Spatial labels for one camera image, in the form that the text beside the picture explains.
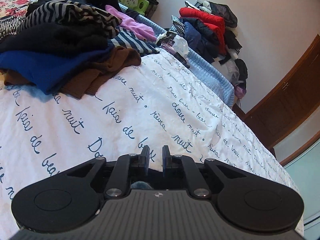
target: blue sweater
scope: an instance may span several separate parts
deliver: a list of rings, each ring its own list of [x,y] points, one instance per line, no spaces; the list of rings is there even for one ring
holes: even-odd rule
[[[12,69],[37,85],[46,95],[56,93],[71,77],[85,67],[81,63],[105,56],[114,46],[105,50],[81,53],[74,58],[57,57],[51,54],[13,50],[0,53],[0,68]]]

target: white duvet cover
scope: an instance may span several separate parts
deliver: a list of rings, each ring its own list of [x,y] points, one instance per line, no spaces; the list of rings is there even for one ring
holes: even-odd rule
[[[20,189],[94,157],[139,154],[144,145],[152,169],[162,170],[162,146],[169,145],[171,154],[215,158],[297,190],[251,130],[164,50],[81,100],[31,86],[2,89],[0,125],[2,240],[18,230],[10,204]]]

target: pile of clothes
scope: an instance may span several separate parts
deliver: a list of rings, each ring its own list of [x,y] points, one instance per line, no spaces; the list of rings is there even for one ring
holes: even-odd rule
[[[80,99],[141,57],[159,53],[151,27],[118,0],[38,0],[2,29],[5,85],[36,85],[44,94]]]
[[[183,37],[188,46],[204,60],[216,67],[235,87],[235,95],[246,94],[248,71],[243,60],[238,59],[242,46],[236,39],[234,28],[238,19],[228,5],[209,1],[197,7],[185,1],[186,7],[179,10],[180,18],[172,15],[170,31]]]

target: door handle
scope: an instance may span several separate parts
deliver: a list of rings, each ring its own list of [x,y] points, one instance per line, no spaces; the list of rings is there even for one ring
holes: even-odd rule
[[[282,87],[282,90],[285,91],[288,86],[289,86],[289,83],[287,82],[287,83]]]

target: lilac garment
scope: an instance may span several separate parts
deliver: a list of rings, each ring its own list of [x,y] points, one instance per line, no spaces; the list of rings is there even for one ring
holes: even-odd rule
[[[247,93],[246,89],[243,89],[241,87],[235,86],[235,96],[239,99],[242,99],[245,94]]]
[[[134,34],[137,36],[139,40],[143,40],[143,39],[146,39],[148,41],[157,40],[157,38],[155,37],[155,33],[151,27],[142,23],[137,23],[131,17],[127,16],[122,12],[118,12],[115,8],[113,8],[110,5],[106,5],[105,9],[108,13],[111,13],[112,15],[122,19],[122,23],[120,24],[120,26],[123,27],[124,29],[134,32]]]

